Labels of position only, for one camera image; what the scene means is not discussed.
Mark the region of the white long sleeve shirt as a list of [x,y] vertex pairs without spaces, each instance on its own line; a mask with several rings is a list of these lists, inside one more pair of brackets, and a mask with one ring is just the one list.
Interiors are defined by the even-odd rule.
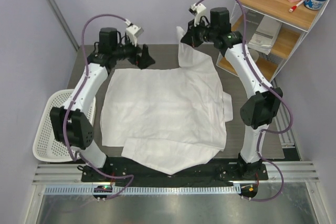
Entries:
[[117,69],[104,99],[102,145],[173,175],[208,163],[226,147],[233,119],[211,56],[179,44],[175,69]]

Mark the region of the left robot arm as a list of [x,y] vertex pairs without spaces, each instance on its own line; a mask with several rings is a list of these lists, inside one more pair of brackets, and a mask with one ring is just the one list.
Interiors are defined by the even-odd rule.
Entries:
[[98,180],[105,182],[112,174],[106,165],[107,156],[94,141],[94,129],[86,117],[100,86],[119,60],[128,60],[139,69],[145,69],[155,60],[147,45],[140,47],[138,37],[143,29],[131,24],[125,34],[115,28],[102,28],[94,51],[86,58],[87,66],[68,100],[50,110],[50,119],[56,141],[63,143],[69,153],[79,154],[90,166]]

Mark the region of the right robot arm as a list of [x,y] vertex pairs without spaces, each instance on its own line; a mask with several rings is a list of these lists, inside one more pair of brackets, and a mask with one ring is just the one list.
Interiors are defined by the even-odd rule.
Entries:
[[188,22],[181,42],[193,48],[204,42],[212,43],[234,68],[245,88],[248,100],[240,108],[245,134],[238,154],[237,173],[242,179],[250,179],[261,170],[263,162],[259,155],[263,133],[277,115],[283,92],[280,88],[273,88],[260,72],[243,44],[242,34],[232,30],[227,8],[212,8],[209,18],[205,17],[206,7],[203,4],[193,5],[189,11],[194,19]]

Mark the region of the light grey booklet stack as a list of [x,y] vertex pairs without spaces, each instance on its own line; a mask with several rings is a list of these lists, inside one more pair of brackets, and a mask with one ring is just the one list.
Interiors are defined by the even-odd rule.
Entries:
[[248,47],[266,55],[270,54],[281,27],[282,22],[264,16],[252,35]]

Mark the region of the red white marker pen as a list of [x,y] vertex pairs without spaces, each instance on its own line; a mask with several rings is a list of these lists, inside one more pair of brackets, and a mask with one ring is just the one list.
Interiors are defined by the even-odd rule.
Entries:
[[295,11],[297,9],[297,7],[299,7],[301,4],[303,4],[305,2],[305,0],[301,0],[300,2],[298,2],[296,5],[292,6],[291,8],[289,8],[288,12],[292,13],[293,11]]

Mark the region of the white perforated plastic basket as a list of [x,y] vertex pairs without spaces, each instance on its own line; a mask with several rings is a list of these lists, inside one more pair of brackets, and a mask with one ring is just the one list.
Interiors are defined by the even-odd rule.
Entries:
[[46,103],[33,143],[33,155],[39,161],[50,163],[72,161],[66,146],[55,139],[49,115],[50,110],[53,107],[62,106],[72,92],[72,89],[57,91],[50,96]]

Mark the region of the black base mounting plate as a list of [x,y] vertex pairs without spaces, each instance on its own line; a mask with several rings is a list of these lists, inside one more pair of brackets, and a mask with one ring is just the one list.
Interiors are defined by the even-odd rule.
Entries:
[[268,180],[265,164],[244,171],[236,159],[214,158],[206,164],[168,175],[123,157],[108,157],[102,172],[111,176],[133,175],[132,187],[219,187],[237,181]]

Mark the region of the grey wall corner strip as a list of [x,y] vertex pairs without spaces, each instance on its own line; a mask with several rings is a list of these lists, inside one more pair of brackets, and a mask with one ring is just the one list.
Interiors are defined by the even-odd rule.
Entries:
[[51,8],[51,11],[53,12],[54,16],[56,17],[59,25],[61,26],[62,30],[66,34],[68,40],[70,41],[71,45],[73,46],[75,51],[78,51],[79,44],[77,40],[75,39],[68,23],[66,22],[58,4],[56,3],[56,0],[46,0],[49,7]]

